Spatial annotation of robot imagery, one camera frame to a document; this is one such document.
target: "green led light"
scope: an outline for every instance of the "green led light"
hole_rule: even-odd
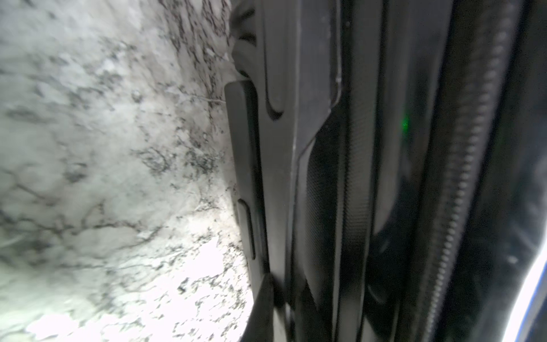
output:
[[[408,115],[405,115],[405,117],[403,118],[402,127],[403,127],[403,135],[406,135],[409,131],[409,116]]]

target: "marble surface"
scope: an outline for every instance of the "marble surface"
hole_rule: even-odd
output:
[[[0,341],[237,341],[228,0],[0,1]]]

